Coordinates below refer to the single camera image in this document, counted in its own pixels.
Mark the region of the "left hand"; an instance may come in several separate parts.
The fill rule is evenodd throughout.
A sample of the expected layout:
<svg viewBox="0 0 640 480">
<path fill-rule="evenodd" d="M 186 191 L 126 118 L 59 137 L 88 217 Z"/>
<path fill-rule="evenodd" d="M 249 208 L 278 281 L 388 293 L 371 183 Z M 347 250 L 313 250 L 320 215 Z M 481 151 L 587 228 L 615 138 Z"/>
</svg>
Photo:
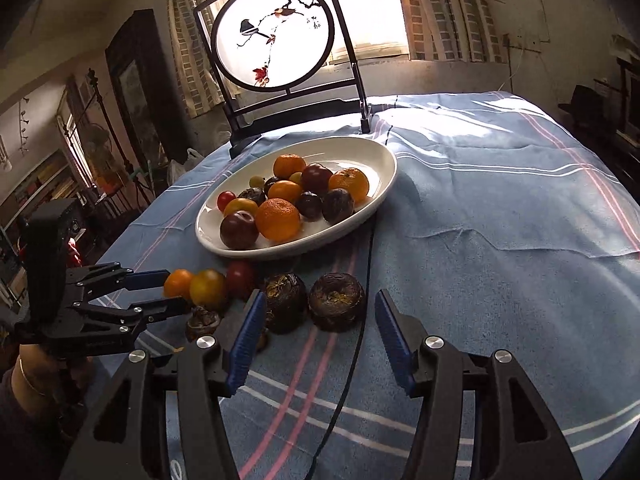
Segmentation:
<svg viewBox="0 0 640 480">
<path fill-rule="evenodd" d="M 75 396 L 92 381 L 91 358 L 56 358 L 38 344 L 21 344 L 11 389 L 21 409 L 38 417 Z"/>
</svg>

